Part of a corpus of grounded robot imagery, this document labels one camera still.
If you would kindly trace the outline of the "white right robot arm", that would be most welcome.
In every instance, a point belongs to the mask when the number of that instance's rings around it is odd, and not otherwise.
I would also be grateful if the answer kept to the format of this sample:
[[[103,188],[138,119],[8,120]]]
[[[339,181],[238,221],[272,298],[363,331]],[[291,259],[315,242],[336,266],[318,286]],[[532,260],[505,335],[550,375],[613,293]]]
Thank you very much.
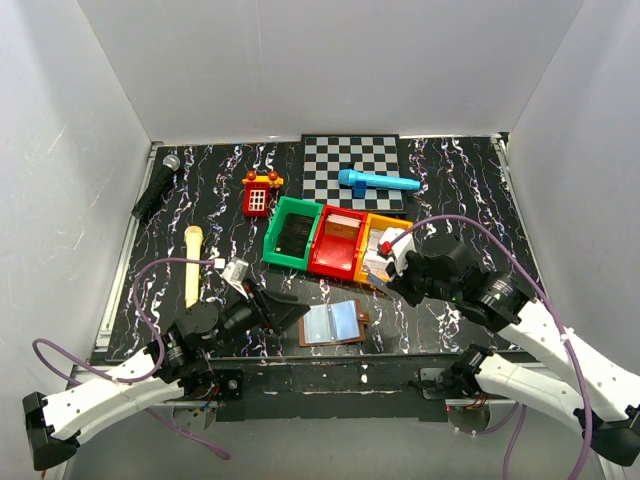
[[[629,467],[639,457],[639,377],[569,329],[558,329],[530,286],[486,269],[454,237],[433,238],[420,254],[413,238],[384,240],[388,288],[410,305],[424,298],[451,302],[468,321],[524,348],[549,375],[515,365],[485,348],[470,347],[451,368],[469,394],[509,397],[564,423],[588,439],[601,457]]]

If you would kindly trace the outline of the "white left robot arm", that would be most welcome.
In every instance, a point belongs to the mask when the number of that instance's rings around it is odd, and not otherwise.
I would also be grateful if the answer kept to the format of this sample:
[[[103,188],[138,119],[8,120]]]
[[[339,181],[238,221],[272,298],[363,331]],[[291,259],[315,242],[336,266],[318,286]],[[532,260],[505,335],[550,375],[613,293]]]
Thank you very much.
[[[22,405],[34,469],[66,462],[97,433],[158,403],[241,399],[243,374],[213,369],[210,355],[234,349],[252,330],[281,334],[309,310],[295,296],[245,279],[223,308],[193,304],[159,339],[111,370],[57,394],[27,395]]]

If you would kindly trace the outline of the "brown leather card holder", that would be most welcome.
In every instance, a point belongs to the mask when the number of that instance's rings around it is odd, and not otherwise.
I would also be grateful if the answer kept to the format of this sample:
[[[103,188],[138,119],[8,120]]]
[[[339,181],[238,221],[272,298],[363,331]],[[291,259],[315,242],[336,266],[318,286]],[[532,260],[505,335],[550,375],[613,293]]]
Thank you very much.
[[[299,320],[301,347],[361,343],[366,339],[370,317],[359,300],[314,305]]]

